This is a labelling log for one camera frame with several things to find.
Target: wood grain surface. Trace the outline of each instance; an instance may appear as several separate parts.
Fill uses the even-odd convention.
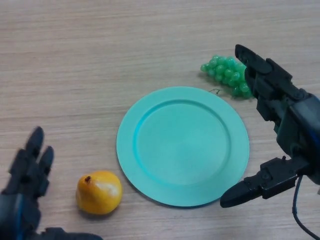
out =
[[[115,151],[119,124],[142,96],[169,86],[210,90],[199,75],[212,55],[243,44],[272,58],[298,87],[320,95],[319,0],[1,0],[0,187],[31,130],[43,127],[55,150],[50,188],[40,199],[46,227],[104,240],[305,240],[291,214],[294,190],[222,209],[157,205],[125,180]],[[255,100],[221,95],[250,137],[245,176],[283,155]],[[109,217],[88,219],[75,189],[85,173],[108,169],[124,196]],[[299,216],[320,234],[318,186],[301,185]]]

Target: pear stem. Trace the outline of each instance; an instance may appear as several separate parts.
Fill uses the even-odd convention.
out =
[[[91,180],[91,176],[87,176],[85,179],[84,179],[84,181],[88,184],[88,183],[90,183],[90,180]]]

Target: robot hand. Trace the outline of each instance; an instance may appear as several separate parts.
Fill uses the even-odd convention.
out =
[[[46,194],[54,160],[51,146],[39,157],[43,140],[44,131],[37,127],[12,163],[11,178],[0,194],[0,239],[103,240],[89,233],[66,233],[62,228],[47,228],[41,234],[36,233],[41,218],[38,198]]]
[[[223,208],[236,206],[259,196],[268,199],[295,186],[307,175],[320,185],[320,101],[296,88],[292,76],[271,59],[262,59],[250,49],[235,46],[235,56],[246,65],[245,80],[257,99],[256,109],[265,121],[274,122],[276,141],[291,159],[274,158],[260,171],[226,191]]]

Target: teal plate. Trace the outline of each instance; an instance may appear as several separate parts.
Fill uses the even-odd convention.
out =
[[[219,199],[244,174],[249,138],[237,112],[193,87],[141,98],[116,139],[120,166],[141,193],[162,204],[194,207]]]

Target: cable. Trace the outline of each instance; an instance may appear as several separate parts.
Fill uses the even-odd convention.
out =
[[[299,225],[299,227],[302,228],[303,231],[305,231],[307,234],[309,234],[312,238],[314,238],[316,240],[320,240],[320,237],[318,237],[312,231],[310,231],[308,228],[306,228],[305,225],[303,225],[302,222],[298,218],[297,198],[298,198],[298,192],[299,192],[300,184],[302,181],[302,177],[303,177],[302,175],[299,176],[298,181],[296,183],[295,190],[294,190],[293,203],[292,203],[292,214],[293,214],[294,220]]]

